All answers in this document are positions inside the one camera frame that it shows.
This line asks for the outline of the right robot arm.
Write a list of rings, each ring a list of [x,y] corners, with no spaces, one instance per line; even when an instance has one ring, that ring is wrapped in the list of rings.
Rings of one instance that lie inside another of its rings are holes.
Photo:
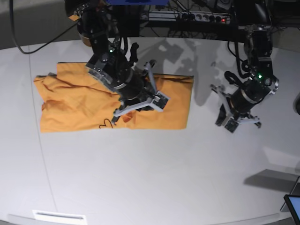
[[[148,70],[135,71],[139,45],[128,45],[125,24],[102,0],[66,0],[65,12],[77,22],[85,45],[93,50],[86,68],[108,90],[117,93],[125,106],[154,98],[155,90],[147,80]]]

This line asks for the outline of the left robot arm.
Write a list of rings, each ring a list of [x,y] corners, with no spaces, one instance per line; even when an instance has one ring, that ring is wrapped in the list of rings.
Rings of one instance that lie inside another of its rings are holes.
[[[251,123],[261,127],[260,119],[251,114],[251,109],[263,100],[274,95],[279,80],[273,74],[271,19],[264,0],[233,1],[234,22],[240,31],[244,31],[244,52],[247,60],[239,60],[239,45],[234,42],[238,75],[230,71],[224,73],[225,79],[237,86],[234,93],[225,93],[223,86],[211,85],[222,104],[216,125],[234,133],[242,123]]]

